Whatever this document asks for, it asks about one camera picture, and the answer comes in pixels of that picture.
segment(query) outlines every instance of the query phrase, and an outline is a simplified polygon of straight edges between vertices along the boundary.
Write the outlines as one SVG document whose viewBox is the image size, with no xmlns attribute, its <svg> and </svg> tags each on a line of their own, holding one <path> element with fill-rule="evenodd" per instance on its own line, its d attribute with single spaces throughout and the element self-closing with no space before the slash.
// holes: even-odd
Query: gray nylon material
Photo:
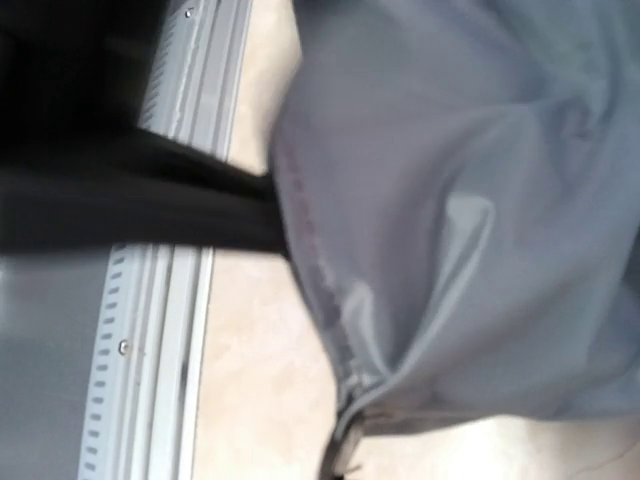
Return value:
<svg viewBox="0 0 640 480">
<path fill-rule="evenodd" d="M 349 2 L 314 35 L 274 173 L 370 433 L 640 413 L 640 3 Z"/>
</svg>

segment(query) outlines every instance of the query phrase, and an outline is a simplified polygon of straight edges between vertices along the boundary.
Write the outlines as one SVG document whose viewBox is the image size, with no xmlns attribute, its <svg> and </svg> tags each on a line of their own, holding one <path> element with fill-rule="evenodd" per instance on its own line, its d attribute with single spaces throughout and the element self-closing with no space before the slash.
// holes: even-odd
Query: beige floor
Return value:
<svg viewBox="0 0 640 480">
<path fill-rule="evenodd" d="M 268 125 L 299 56 L 290 0 L 254 0 L 231 156 L 264 169 Z M 220 253 L 194 480 L 314 479 L 334 413 L 327 362 L 277 258 Z M 498 419 L 364 442 L 353 480 L 640 479 L 640 425 Z"/>
</svg>

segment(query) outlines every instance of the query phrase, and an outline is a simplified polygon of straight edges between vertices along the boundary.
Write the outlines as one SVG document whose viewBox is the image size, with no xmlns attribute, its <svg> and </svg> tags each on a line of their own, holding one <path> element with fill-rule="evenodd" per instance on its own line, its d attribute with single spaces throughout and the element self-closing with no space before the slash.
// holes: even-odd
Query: screw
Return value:
<svg viewBox="0 0 640 480">
<path fill-rule="evenodd" d="M 123 357 L 126 356 L 129 353 L 129 342 L 127 342 L 126 340 L 122 340 L 118 344 L 118 353 Z"/>
</svg>

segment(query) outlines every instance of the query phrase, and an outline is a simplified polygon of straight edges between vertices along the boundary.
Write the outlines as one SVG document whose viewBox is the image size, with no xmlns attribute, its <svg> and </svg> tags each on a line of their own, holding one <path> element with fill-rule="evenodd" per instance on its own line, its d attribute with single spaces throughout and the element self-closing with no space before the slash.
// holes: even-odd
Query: metal edge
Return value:
<svg viewBox="0 0 640 480">
<path fill-rule="evenodd" d="M 187 0 L 180 11 L 165 19 L 164 51 L 154 62 L 160 76 L 153 79 L 162 94 L 160 98 L 157 93 L 153 99 L 146 98 L 141 114 L 144 128 L 167 136 L 175 135 L 175 105 L 182 100 L 180 84 L 187 71 L 186 54 L 193 50 L 197 27 L 183 10 L 194 3 Z M 171 60 L 173 68 L 165 68 Z M 118 245 L 110 253 L 87 393 L 78 466 L 81 480 L 148 478 L 160 339 L 172 260 L 171 247 Z M 117 352 L 123 340 L 132 346 L 127 355 Z M 102 356 L 107 350 L 108 363 Z"/>
<path fill-rule="evenodd" d="M 211 151 L 223 159 L 227 158 L 231 145 L 231 132 L 233 130 L 235 106 L 242 73 L 243 53 L 249 31 L 251 7 L 252 0 L 239 0 L 236 2 L 233 19 L 234 29 L 228 47 L 223 91 L 217 115 L 216 123 L 218 128 L 213 139 L 214 143 L 210 146 Z M 214 251 L 213 249 L 203 249 L 195 297 L 191 346 L 189 349 L 182 438 L 180 442 L 179 480 L 191 480 L 194 472 L 200 382 L 213 272 Z"/>
<path fill-rule="evenodd" d="M 222 158 L 230 143 L 250 10 L 250 0 L 220 0 L 204 2 L 194 12 L 199 16 L 198 32 L 181 88 L 183 99 L 174 117 L 177 140 Z M 191 480 L 193 474 L 213 257 L 211 249 L 175 250 L 164 332 L 164 338 L 171 340 L 162 346 L 149 478 Z"/>
</svg>

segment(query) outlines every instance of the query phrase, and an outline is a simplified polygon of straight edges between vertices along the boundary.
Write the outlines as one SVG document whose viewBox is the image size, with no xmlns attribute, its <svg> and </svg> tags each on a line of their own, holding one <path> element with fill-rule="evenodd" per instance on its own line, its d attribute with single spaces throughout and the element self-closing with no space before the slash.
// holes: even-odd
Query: gray bag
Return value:
<svg viewBox="0 0 640 480">
<path fill-rule="evenodd" d="M 640 3 L 331 8 L 272 142 L 339 387 L 322 475 L 363 434 L 638 415 Z"/>
</svg>

